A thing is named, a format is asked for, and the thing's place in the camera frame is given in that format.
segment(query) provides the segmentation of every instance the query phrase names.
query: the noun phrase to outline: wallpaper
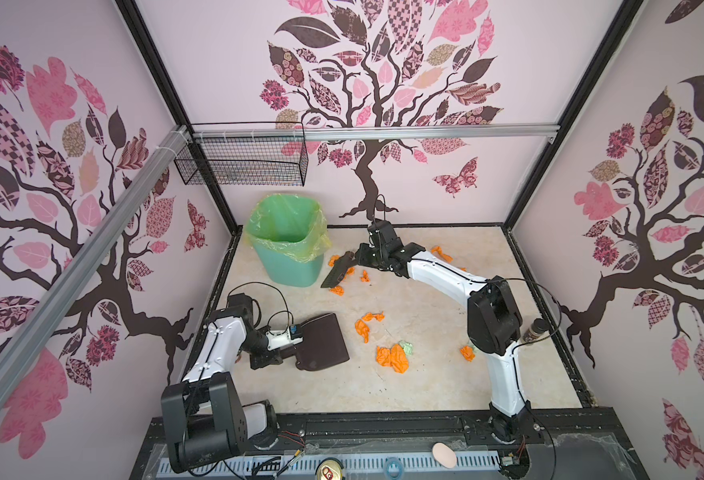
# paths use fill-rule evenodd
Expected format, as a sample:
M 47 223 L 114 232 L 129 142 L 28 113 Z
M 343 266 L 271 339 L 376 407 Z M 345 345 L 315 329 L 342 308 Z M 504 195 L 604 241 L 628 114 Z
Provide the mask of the wallpaper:
M 37 24 L 7 7 L 0 352 L 172 127 L 110 2 L 46 2 Z M 1 477 L 64 478 L 99 464 L 77 477 L 127 476 L 228 237 L 207 191 L 166 169 L 0 412 Z
M 647 7 L 515 235 L 651 478 L 704 478 L 704 2 Z
M 145 2 L 142 10 L 193 121 L 355 128 L 556 122 L 618 3 L 591 11 L 566 0 L 530 4 L 521 11 L 495 0 L 196 1 Z M 581 23 L 567 34 L 544 28 L 561 13 Z M 202 24 L 184 39 L 171 35 L 186 17 Z M 539 35 L 557 50 L 557 66 L 531 52 Z M 220 51 L 221 62 L 198 61 Z M 544 141 L 308 142 L 305 187 L 223 191 L 241 223 L 275 190 L 317 198 L 331 224 L 365 224 L 382 212 L 396 222 L 502 221 Z M 299 148 L 289 142 L 282 154 Z

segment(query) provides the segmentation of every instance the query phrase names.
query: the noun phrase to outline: blue tape roll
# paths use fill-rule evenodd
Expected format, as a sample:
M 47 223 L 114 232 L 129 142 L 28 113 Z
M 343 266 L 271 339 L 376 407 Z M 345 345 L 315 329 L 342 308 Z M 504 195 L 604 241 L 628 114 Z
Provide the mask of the blue tape roll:
M 390 466 L 397 467 L 397 475 L 392 475 L 390 473 Z M 395 457 L 388 458 L 386 460 L 386 464 L 384 465 L 384 477 L 387 480 L 400 480 L 403 477 L 404 472 L 405 467 L 403 466 L 403 463 L 400 460 Z

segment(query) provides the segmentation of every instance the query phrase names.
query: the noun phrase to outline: wire basket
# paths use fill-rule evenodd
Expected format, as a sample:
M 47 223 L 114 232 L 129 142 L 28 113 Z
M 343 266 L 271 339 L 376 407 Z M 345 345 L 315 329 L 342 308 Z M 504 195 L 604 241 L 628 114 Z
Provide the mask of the wire basket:
M 303 187 L 309 164 L 304 126 L 274 121 L 222 125 L 242 124 L 270 124 L 277 129 L 226 130 L 194 138 L 175 159 L 184 184 Z

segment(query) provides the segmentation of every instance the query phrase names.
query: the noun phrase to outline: butterfly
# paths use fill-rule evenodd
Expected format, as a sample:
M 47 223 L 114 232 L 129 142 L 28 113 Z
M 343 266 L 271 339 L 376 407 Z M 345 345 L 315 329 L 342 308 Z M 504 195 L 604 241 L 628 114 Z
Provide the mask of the butterfly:
M 437 182 L 437 184 L 441 187 L 445 187 L 446 192 L 453 195 L 455 198 L 456 193 L 461 190 L 462 185 L 464 187 L 477 188 L 477 185 L 475 185 L 475 182 L 477 182 L 477 175 L 473 173 L 475 170 L 477 170 L 477 157 L 474 157 L 472 160 L 466 162 L 466 165 L 464 165 L 457 177 L 454 177 L 453 175 L 438 175 L 432 180 Z
M 205 230 L 209 222 L 209 220 L 205 219 L 203 214 L 198 213 L 197 207 L 192 205 L 192 202 L 189 200 L 187 200 L 187 212 L 189 213 L 189 219 L 192 221 L 194 229 L 190 235 L 187 235 L 187 240 L 184 242 L 184 252 L 189 252 L 195 247 L 203 248 L 205 246 L 205 234 L 203 230 Z

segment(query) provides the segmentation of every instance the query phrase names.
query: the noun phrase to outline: green trash bin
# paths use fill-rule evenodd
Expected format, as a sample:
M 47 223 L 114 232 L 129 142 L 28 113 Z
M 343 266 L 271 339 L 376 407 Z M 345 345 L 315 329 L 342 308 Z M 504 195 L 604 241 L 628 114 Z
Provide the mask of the green trash bin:
M 244 230 L 273 282 L 310 286 L 318 279 L 330 239 L 317 201 L 270 195 L 256 205 Z

